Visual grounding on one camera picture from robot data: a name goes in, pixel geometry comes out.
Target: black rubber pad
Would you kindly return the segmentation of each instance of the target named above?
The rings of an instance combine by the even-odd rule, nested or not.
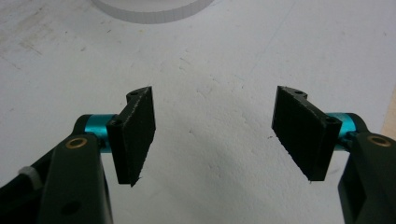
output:
[[[132,91],[126,98],[128,105],[106,127],[119,183],[132,187],[153,141],[155,118],[151,87]]]
[[[277,87],[272,128],[311,181],[324,180],[342,122],[309,103],[307,94]]]

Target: black plastic bracket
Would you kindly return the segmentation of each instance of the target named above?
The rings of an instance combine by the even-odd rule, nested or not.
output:
[[[342,122],[307,101],[307,94],[277,87],[272,128],[311,181],[325,179]]]
[[[112,223],[96,136],[71,135],[53,149],[37,223]]]
[[[338,185],[346,224],[396,222],[396,142],[358,133]]]
[[[128,105],[106,128],[119,183],[132,187],[139,179],[156,127],[151,87],[131,91],[126,98]]]

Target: white cylindrical object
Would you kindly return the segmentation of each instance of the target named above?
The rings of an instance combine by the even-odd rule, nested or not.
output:
[[[92,0],[106,14],[142,24],[178,21],[192,16],[214,0]]]
[[[18,171],[18,174],[27,175],[32,182],[34,190],[43,188],[43,182],[41,181],[40,174],[34,167],[24,166]]]

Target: scuff mark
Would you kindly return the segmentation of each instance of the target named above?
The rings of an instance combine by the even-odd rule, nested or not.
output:
[[[214,82],[220,84],[219,81],[218,81],[215,77],[213,77],[212,74],[210,74],[209,77],[212,78],[212,80],[213,80]]]
[[[192,136],[195,137],[195,134],[194,134],[194,132],[192,131],[192,128],[189,129],[189,134],[191,134]]]
[[[245,123],[247,126],[250,127],[250,125],[248,124],[248,119],[247,119],[245,113],[242,113],[241,117],[242,117],[242,119],[244,120],[244,123]]]
[[[8,40],[7,33],[0,30],[0,44]]]
[[[340,168],[336,168],[336,169],[330,171],[330,172],[329,172],[329,175],[334,175],[334,174],[336,174],[339,170],[340,170]]]
[[[0,57],[4,60],[4,61],[6,61],[7,63],[10,63],[13,67],[15,67],[16,69],[18,69],[18,70],[21,70],[21,68],[19,68],[15,63],[13,63],[13,62],[10,62],[7,58],[5,58],[3,55],[0,55]]]
[[[32,51],[38,53],[39,55],[43,55],[39,50],[35,49],[33,44],[29,43],[28,41],[22,41],[20,43],[20,46],[23,47],[24,49],[32,50]]]
[[[196,91],[197,91],[198,93],[200,93],[200,94],[204,97],[204,99],[206,99],[207,95],[209,95],[210,92],[213,91],[213,89],[210,88],[210,87],[208,87],[208,86],[204,86],[203,88],[198,88],[198,89],[196,89]]]
[[[233,74],[234,77],[237,77],[238,79],[240,79],[241,81],[245,81],[242,77],[238,76],[237,74]]]
[[[251,74],[253,74],[253,72],[256,70],[257,65],[260,63],[260,60],[262,59],[262,57],[266,54],[268,48],[271,46],[272,42],[276,39],[277,33],[279,32],[280,28],[283,26],[283,24],[285,23],[285,21],[287,20],[287,18],[289,17],[290,13],[293,11],[294,6],[296,5],[297,1],[294,1],[293,4],[291,5],[291,7],[289,8],[289,11],[286,13],[286,15],[283,17],[282,21],[279,23],[279,25],[276,27],[273,35],[271,36],[270,40],[268,41],[268,43],[265,45],[264,49],[259,51],[256,54],[256,62],[253,64],[253,66],[251,67],[251,69],[248,72],[248,76],[250,77]]]
[[[190,63],[189,61],[185,60],[184,58],[180,58],[180,60],[183,61],[183,62],[185,62],[185,63],[188,64],[188,65],[191,65],[191,63]]]
[[[45,12],[46,10],[44,10],[45,6],[46,5],[39,8],[38,11],[36,11],[32,15],[18,22],[16,33],[24,32],[27,29],[35,27],[37,24],[39,24],[47,15],[47,13]]]

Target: white tabletop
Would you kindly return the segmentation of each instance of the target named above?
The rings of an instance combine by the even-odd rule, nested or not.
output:
[[[342,223],[347,153],[310,183],[271,129],[276,86],[379,132],[396,83],[393,0],[218,0],[182,21],[89,0],[0,1],[0,185],[83,114],[153,87],[157,132],[131,189],[103,155],[115,223]]]

